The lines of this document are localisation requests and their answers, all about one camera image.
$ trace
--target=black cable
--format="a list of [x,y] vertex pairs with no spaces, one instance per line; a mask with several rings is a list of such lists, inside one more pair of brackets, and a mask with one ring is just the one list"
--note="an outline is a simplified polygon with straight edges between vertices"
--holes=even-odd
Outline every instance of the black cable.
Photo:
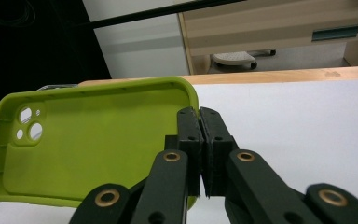
[[30,2],[25,0],[23,15],[14,20],[3,20],[0,18],[0,25],[9,27],[27,27],[32,25],[35,19],[36,14],[34,11],[34,7],[31,5]]

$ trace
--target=phone case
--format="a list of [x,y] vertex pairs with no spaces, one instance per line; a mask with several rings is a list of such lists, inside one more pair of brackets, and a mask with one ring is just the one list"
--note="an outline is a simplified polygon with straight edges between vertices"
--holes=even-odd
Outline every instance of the phone case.
[[0,102],[0,201],[77,207],[94,188],[148,176],[176,113],[197,94],[179,77],[12,93]]

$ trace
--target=wooden desk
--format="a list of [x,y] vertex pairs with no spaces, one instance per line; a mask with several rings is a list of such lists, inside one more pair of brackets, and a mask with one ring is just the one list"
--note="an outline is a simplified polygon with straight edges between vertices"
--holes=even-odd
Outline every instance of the wooden desk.
[[190,74],[204,74],[210,54],[348,42],[358,66],[356,37],[312,41],[315,30],[358,24],[358,1],[248,0],[179,14]]
[[[358,79],[358,66],[181,77],[194,85],[355,80]],[[138,78],[91,80],[84,81],[79,85],[88,86],[135,79]]]

